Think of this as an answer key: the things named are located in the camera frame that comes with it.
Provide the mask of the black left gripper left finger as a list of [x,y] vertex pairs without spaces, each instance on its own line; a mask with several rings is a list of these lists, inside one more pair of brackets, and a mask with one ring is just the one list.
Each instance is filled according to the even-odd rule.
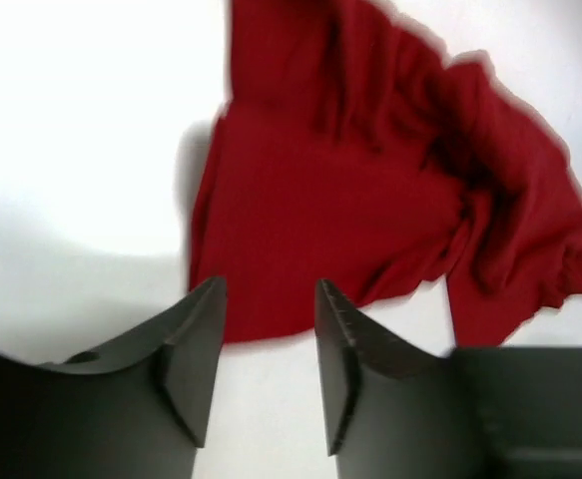
[[0,353],[0,478],[188,478],[206,441],[227,285],[210,278],[62,363]]

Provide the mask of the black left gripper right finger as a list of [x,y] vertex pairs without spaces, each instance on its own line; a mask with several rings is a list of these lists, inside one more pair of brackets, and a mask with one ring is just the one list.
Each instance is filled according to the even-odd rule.
[[582,347],[435,356],[330,281],[314,325],[327,450],[341,478],[582,478]]

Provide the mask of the red t shirt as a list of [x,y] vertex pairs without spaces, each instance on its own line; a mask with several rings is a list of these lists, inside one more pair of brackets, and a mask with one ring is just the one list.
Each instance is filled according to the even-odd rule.
[[368,1],[235,1],[230,33],[189,273],[227,280],[226,342],[311,329],[323,278],[358,306],[444,278],[461,345],[582,295],[566,147],[483,59]]

